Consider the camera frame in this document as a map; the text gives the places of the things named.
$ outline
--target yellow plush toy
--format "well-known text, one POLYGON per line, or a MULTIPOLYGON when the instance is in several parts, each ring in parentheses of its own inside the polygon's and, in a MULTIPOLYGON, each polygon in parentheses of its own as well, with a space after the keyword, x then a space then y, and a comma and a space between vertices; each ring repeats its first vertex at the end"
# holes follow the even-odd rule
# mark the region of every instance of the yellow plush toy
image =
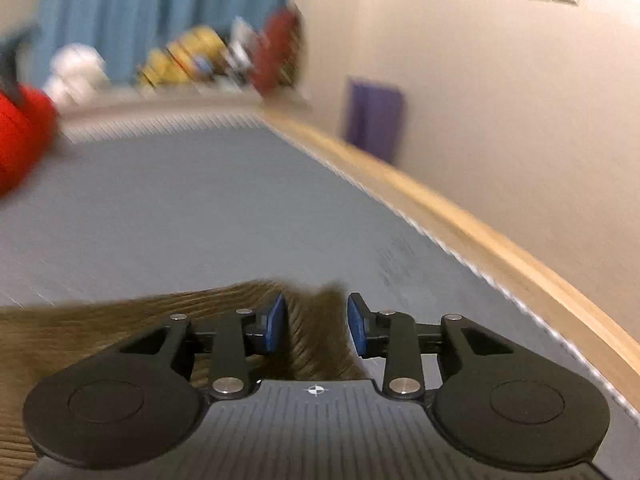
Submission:
POLYGON ((164 49, 153 49, 140 68, 143 86, 183 84, 210 78, 224 63, 226 47, 215 31, 201 25, 185 32, 164 49))

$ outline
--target blue curtain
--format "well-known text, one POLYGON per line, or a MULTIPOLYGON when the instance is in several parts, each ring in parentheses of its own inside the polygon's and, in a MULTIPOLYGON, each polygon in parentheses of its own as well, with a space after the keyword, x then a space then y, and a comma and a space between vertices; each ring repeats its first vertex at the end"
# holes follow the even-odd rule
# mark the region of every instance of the blue curtain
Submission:
POLYGON ((195 25, 227 36, 236 16, 259 30, 287 0, 41 0, 31 82, 41 86, 49 61, 69 43, 95 47, 113 81, 129 81, 146 53, 195 25))

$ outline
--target brown carpet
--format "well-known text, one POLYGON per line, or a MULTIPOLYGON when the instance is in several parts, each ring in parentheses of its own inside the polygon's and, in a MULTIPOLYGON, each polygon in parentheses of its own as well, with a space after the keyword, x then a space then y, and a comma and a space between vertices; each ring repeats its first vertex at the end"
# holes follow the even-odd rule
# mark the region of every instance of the brown carpet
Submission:
MULTIPOLYGON (((0 480, 20 476, 36 460, 22 427, 22 404, 40 378, 173 312, 199 319, 249 308, 274 290, 287 298, 289 331, 275 356, 256 362, 260 376, 318 381, 365 376, 351 352, 346 298, 338 286, 310 293, 278 283, 249 282, 91 306, 0 310, 0 480)), ((197 361, 192 383, 201 385, 207 375, 207 360, 197 361)))

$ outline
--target red object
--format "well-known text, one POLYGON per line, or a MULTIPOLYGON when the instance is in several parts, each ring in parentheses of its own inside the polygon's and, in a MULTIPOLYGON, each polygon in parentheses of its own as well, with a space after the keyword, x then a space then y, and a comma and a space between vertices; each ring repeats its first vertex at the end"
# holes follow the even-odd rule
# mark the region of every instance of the red object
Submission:
POLYGON ((291 54, 291 33, 299 20, 299 14, 287 8, 269 18, 254 53, 254 71, 251 74, 251 82, 261 95, 268 94, 278 85, 280 68, 291 54))
POLYGON ((20 106, 0 94, 0 196, 31 171, 57 129, 58 112, 49 97, 29 86, 20 89, 20 106))

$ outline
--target black circular pad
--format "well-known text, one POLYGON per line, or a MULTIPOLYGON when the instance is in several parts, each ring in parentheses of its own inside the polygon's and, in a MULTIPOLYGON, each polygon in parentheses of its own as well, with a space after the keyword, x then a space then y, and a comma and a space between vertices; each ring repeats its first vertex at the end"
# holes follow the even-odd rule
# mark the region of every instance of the black circular pad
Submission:
POLYGON ((135 384, 103 379, 76 390, 69 399, 69 410, 87 422, 109 424, 135 414, 144 402, 135 384))
POLYGON ((504 469, 550 471, 590 460, 609 427, 603 395, 546 360, 505 357, 484 356, 445 381, 431 408, 440 432, 504 469))
POLYGON ((562 395, 533 381, 500 384, 491 392, 490 402, 495 413, 519 424, 543 424, 564 410, 562 395))
POLYGON ((110 469, 145 462, 194 427, 201 397, 152 356, 114 353, 39 383, 24 403, 34 448, 60 462, 110 469))

